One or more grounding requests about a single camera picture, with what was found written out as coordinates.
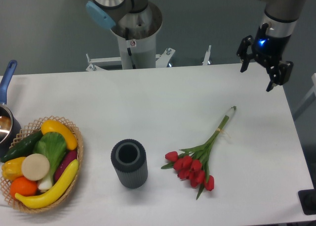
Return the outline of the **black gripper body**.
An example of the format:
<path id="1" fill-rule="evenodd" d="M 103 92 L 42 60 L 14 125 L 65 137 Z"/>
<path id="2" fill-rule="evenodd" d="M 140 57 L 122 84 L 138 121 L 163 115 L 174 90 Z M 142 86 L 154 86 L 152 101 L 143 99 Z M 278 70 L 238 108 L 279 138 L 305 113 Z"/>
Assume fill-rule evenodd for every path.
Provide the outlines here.
<path id="1" fill-rule="evenodd" d="M 282 54 L 291 36 L 273 37 L 266 34 L 267 29 L 268 25 L 261 25 L 258 28 L 251 50 L 254 60 L 266 69 L 270 69 L 278 66 L 282 61 Z"/>

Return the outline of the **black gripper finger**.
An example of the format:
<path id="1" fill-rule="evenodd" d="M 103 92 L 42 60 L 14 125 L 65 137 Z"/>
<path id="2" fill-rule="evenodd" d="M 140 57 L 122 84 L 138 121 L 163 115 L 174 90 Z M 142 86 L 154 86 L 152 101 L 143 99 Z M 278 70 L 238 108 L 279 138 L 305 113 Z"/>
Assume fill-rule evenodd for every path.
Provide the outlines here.
<path id="1" fill-rule="evenodd" d="M 267 92 L 270 92 L 276 86 L 282 86 L 288 82 L 292 69 L 292 61 L 280 61 L 278 65 L 274 65 L 266 68 L 270 81 L 266 88 Z"/>
<path id="2" fill-rule="evenodd" d="M 248 48 L 253 45 L 253 42 L 254 38 L 249 35 L 241 40 L 240 45 L 237 49 L 237 56 L 241 60 L 241 72 L 245 72 L 247 70 L 250 60 L 254 58 L 253 53 L 247 53 Z"/>

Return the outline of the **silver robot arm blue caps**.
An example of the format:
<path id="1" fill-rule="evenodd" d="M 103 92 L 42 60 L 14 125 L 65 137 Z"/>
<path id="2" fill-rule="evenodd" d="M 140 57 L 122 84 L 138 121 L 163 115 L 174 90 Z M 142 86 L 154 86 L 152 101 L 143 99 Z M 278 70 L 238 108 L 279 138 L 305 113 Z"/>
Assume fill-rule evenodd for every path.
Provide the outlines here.
<path id="1" fill-rule="evenodd" d="M 293 63 L 282 59 L 306 0 L 260 0 L 266 6 L 256 36 L 242 39 L 237 49 L 241 71 L 254 60 L 264 67 L 267 91 L 288 82 Z M 156 66 L 156 35 L 162 26 L 160 9 L 149 0 L 91 0 L 86 11 L 100 27 L 118 39 L 123 69 Z"/>

